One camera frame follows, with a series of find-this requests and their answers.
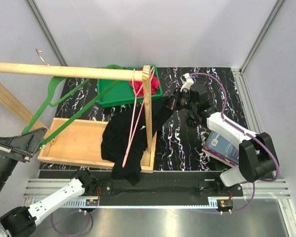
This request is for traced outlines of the black t-shirt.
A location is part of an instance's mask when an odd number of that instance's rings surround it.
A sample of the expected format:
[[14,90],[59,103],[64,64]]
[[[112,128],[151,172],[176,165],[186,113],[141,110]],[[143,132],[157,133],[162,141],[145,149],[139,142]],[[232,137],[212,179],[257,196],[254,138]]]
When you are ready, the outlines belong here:
[[112,116],[101,142],[101,157],[114,163],[111,177],[131,185],[140,181],[141,159],[148,147],[145,109],[140,106]]

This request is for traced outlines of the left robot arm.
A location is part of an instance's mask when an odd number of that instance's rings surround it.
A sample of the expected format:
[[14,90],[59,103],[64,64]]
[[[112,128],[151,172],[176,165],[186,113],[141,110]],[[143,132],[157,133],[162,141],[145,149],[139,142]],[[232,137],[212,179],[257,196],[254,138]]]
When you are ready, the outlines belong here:
[[[0,137],[0,192],[17,163],[27,162],[34,156],[47,128]],[[18,206],[0,217],[0,237],[29,237],[41,222],[71,199],[95,193],[97,179],[87,169],[78,170],[64,187],[43,200],[29,206]]]

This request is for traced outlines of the green plastic hanger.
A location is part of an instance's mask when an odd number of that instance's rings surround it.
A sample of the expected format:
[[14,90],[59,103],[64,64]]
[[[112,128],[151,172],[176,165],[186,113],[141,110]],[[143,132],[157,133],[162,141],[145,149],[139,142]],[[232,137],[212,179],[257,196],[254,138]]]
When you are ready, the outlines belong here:
[[[48,92],[47,92],[47,98],[42,103],[40,108],[37,110],[37,112],[32,116],[31,120],[29,121],[28,126],[24,128],[22,133],[28,133],[31,128],[33,128],[34,124],[38,121],[41,114],[44,112],[47,106],[50,107],[56,107],[63,101],[67,100],[70,96],[72,96],[74,93],[76,93],[78,90],[80,90],[85,84],[89,83],[90,79],[84,80],[82,83],[80,83],[78,86],[76,86],[74,89],[72,89],[70,92],[68,92],[65,96],[61,97],[58,101],[55,103],[52,103],[52,99],[54,97],[55,90],[60,82],[63,80],[66,80],[66,77],[53,77],[48,85]],[[120,80],[115,80],[108,88],[106,88],[103,92],[99,93],[94,99],[92,99],[88,104],[86,104],[84,107],[81,108],[79,112],[74,114],[70,119],[68,119],[63,125],[61,125],[58,129],[56,129],[54,132],[52,132],[50,135],[47,136],[44,140],[40,139],[40,143],[36,145],[36,149],[34,153],[39,152],[43,147],[45,147],[49,142],[51,142],[54,138],[56,138],[57,135],[59,135],[65,128],[67,128],[72,122],[74,122],[76,119],[78,119],[84,112],[86,112],[93,104],[98,102],[105,94],[107,94],[111,89],[113,89]]]

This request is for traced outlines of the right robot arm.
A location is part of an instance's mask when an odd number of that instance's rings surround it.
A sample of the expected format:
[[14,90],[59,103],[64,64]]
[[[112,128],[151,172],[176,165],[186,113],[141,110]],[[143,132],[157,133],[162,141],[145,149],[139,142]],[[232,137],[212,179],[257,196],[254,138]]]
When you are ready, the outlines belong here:
[[214,183],[218,195],[227,195],[238,183],[265,180],[272,172],[279,175],[279,162],[270,135],[252,132],[230,120],[209,103],[206,90],[199,93],[176,88],[167,98],[166,106],[171,110],[188,110],[198,124],[218,133],[238,149],[238,165],[221,173]]

